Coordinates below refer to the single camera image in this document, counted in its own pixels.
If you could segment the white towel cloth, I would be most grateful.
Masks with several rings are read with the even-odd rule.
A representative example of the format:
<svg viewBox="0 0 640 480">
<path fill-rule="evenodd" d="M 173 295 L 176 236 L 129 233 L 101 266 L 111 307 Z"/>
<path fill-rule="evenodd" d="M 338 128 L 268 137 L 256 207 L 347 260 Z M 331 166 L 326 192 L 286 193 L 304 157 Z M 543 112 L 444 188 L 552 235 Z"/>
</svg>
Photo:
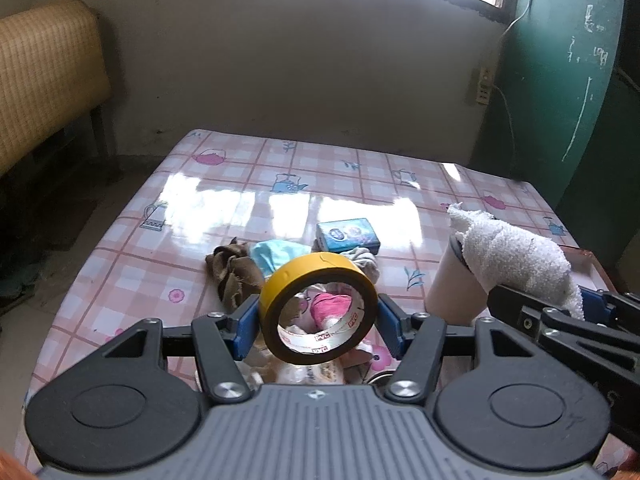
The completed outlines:
<svg viewBox="0 0 640 480">
<path fill-rule="evenodd" d="M 583 320 L 582 292 L 561 247 L 547 237 L 512 226 L 460 203 L 447 209 L 462 258 L 485 292 L 506 285 Z"/>
</svg>

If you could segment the light blue face mask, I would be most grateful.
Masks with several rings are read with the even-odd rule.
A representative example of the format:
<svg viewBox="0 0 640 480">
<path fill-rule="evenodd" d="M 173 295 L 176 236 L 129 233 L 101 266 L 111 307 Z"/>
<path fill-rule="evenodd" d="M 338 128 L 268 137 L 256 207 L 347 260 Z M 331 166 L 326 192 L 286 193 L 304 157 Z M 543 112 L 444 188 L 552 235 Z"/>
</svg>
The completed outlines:
<svg viewBox="0 0 640 480">
<path fill-rule="evenodd" d="M 250 258 L 257 264 L 264 278 L 270 276 L 291 260 L 307 255 L 311 247 L 289 240 L 264 240 L 250 248 Z"/>
</svg>

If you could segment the yellow tape roll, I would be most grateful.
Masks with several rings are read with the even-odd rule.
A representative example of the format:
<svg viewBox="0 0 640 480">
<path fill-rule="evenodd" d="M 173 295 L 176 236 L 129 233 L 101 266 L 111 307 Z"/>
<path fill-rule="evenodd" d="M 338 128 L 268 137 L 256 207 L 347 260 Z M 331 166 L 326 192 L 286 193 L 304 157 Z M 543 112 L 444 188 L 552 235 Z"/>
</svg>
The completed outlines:
<svg viewBox="0 0 640 480">
<path fill-rule="evenodd" d="M 370 278 L 333 252 L 311 252 L 280 266 L 258 300 L 266 346 L 295 365 L 370 361 L 374 349 L 367 336 L 376 312 L 378 294 Z"/>
</svg>

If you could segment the pink cardboard box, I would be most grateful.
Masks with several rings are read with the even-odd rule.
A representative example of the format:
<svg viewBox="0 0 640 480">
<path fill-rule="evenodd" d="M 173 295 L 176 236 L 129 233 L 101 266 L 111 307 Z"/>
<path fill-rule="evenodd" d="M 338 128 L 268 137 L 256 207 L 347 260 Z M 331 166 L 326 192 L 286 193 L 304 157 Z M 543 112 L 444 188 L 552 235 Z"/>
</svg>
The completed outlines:
<svg viewBox="0 0 640 480">
<path fill-rule="evenodd" d="M 561 245 L 572 266 L 572 277 L 582 288 L 616 292 L 596 256 L 588 250 Z M 471 273 L 462 257 L 460 242 L 450 237 L 424 300 L 424 310 L 449 324 L 470 325 L 479 315 L 488 315 L 487 292 Z"/>
</svg>

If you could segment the brown cloth rag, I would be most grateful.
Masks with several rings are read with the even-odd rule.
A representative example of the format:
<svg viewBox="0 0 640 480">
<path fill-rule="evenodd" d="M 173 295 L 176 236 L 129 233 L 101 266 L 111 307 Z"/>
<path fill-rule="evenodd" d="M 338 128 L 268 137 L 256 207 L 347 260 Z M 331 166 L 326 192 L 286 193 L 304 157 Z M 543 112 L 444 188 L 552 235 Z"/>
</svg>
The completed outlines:
<svg viewBox="0 0 640 480">
<path fill-rule="evenodd" d="M 233 237 L 205 257 L 207 272 L 226 312 L 233 312 L 252 295 L 259 295 L 265 278 L 250 258 L 250 246 Z"/>
</svg>

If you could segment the grey white sock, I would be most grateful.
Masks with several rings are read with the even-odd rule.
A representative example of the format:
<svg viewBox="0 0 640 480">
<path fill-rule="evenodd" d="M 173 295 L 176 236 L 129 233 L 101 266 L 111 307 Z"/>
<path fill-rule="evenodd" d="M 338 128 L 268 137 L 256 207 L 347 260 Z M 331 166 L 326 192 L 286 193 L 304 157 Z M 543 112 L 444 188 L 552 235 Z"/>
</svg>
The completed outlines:
<svg viewBox="0 0 640 480">
<path fill-rule="evenodd" d="M 347 252 L 342 252 L 342 256 L 349 259 L 367 278 L 376 284 L 380 278 L 380 268 L 375 259 L 375 255 L 365 247 L 355 247 Z"/>
</svg>

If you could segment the pink sock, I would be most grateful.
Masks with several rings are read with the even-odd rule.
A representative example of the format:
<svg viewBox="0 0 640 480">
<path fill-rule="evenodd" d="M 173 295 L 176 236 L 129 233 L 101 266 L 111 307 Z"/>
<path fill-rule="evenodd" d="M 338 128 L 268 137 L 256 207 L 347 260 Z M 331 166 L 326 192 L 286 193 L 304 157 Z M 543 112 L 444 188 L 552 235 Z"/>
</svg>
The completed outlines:
<svg viewBox="0 0 640 480">
<path fill-rule="evenodd" d="M 322 292 L 311 301 L 310 314 L 319 330 L 326 330 L 337 323 L 352 305 L 352 297 Z"/>
</svg>

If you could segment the pink checkered tablecloth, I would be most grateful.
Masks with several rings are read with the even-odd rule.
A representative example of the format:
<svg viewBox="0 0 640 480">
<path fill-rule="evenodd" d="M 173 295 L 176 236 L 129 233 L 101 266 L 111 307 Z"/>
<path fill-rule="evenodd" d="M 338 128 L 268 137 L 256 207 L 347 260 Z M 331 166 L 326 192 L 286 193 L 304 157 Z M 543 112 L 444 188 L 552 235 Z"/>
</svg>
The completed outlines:
<svg viewBox="0 0 640 480">
<path fill-rule="evenodd" d="M 446 326 L 477 366 L 424 403 L 369 385 L 280 386 L 212 403 L 192 322 L 221 312 L 205 257 L 228 238 L 308 243 L 363 217 L 382 244 L 378 296 L 416 307 L 457 198 L 545 233 L 528 183 L 399 155 L 194 130 L 81 269 L 24 415 L 41 479 L 617 479 L 629 445 L 585 378 L 498 321 Z"/>
</svg>

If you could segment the blue tissue pack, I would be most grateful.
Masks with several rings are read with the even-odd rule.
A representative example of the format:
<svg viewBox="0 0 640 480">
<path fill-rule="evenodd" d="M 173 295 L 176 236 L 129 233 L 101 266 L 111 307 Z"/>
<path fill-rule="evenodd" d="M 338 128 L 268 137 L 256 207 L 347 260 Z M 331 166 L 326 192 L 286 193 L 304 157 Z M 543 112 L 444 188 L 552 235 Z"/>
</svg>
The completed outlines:
<svg viewBox="0 0 640 480">
<path fill-rule="evenodd" d="M 319 222 L 316 241 L 322 252 L 349 252 L 358 247 L 377 255 L 381 242 L 366 218 Z"/>
</svg>

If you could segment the green cabinet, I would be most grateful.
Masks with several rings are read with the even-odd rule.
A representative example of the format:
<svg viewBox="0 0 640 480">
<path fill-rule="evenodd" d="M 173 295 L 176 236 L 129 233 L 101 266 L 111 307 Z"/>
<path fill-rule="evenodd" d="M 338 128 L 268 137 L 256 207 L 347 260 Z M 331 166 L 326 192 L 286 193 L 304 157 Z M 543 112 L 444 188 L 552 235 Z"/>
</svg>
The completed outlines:
<svg viewBox="0 0 640 480">
<path fill-rule="evenodd" d="M 532 184 L 612 266 L 639 229 L 639 93 L 616 72 L 626 0 L 518 0 L 471 159 Z"/>
</svg>

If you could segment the woven rattan chair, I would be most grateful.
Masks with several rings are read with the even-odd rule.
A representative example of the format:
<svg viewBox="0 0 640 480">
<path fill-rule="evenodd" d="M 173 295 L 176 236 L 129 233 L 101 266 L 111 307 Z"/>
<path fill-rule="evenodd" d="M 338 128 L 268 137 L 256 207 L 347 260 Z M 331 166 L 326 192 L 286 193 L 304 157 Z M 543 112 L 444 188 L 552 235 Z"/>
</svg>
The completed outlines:
<svg viewBox="0 0 640 480">
<path fill-rule="evenodd" d="M 1 171 L 111 96 L 96 14 L 65 0 L 1 20 Z"/>
</svg>

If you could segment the wall power outlet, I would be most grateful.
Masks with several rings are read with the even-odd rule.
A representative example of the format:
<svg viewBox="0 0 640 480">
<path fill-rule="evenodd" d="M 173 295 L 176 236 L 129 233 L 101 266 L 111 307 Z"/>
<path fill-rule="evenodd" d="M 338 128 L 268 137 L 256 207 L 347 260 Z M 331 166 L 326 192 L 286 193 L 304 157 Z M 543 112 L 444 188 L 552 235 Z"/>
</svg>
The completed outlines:
<svg viewBox="0 0 640 480">
<path fill-rule="evenodd" d="M 480 105 L 488 105 L 491 97 L 492 89 L 494 88 L 494 71 L 487 67 L 482 66 L 478 70 L 477 85 L 475 102 Z"/>
</svg>

